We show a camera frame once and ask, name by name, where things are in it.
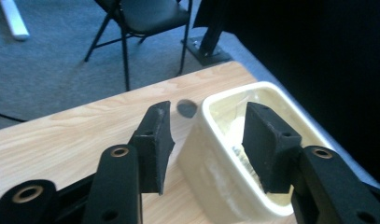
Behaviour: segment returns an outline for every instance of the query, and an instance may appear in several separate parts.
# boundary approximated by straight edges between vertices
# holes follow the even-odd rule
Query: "gray carpet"
[[[18,119],[37,119],[75,106],[123,93],[121,46],[96,49],[88,63],[83,58],[105,16],[92,0],[16,0],[30,38],[13,39],[0,8],[0,113]],[[194,0],[193,16],[200,0]],[[200,36],[205,28],[190,29]],[[133,89],[174,77],[178,71],[184,28],[148,38],[129,39]],[[102,38],[120,36],[111,22]],[[234,35],[223,33],[219,45],[258,80],[281,84]],[[184,74],[203,67],[187,52]],[[0,118],[0,129],[18,122]],[[334,147],[366,182],[374,181],[331,139]]]

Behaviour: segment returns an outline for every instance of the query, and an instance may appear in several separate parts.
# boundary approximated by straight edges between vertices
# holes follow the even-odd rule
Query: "white ceramic dish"
[[[290,194],[263,192],[243,153],[247,102],[271,107],[303,137],[303,147],[331,148],[272,83],[258,82],[207,97],[197,111],[178,163],[199,203],[216,223],[267,221],[293,212]]]

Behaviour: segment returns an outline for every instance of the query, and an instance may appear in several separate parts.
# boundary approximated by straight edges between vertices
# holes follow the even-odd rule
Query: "metal ring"
[[[112,157],[123,157],[129,153],[129,149],[126,147],[117,147],[111,151]]]
[[[14,203],[27,203],[38,197],[44,188],[38,185],[31,185],[20,189],[12,198],[12,202]]]
[[[317,147],[317,148],[314,148],[312,150],[312,152],[316,156],[319,156],[320,158],[323,158],[323,159],[331,159],[332,158],[332,154],[324,148]]]

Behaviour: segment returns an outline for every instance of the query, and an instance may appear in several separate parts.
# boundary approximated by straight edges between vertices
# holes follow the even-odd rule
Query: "black backdrop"
[[[201,3],[208,26],[218,0]],[[241,42],[380,182],[380,1],[232,0]]]

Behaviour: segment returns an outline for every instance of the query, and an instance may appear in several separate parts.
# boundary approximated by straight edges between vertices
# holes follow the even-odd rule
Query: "light wood tabletop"
[[[61,189],[94,173],[105,149],[128,143],[147,109],[169,100],[176,145],[164,194],[143,194],[144,223],[210,223],[176,164],[192,124],[176,106],[180,100],[199,105],[209,95],[253,82],[240,63],[224,63],[0,130],[0,197],[26,180],[47,179]],[[290,216],[270,223],[296,221]]]

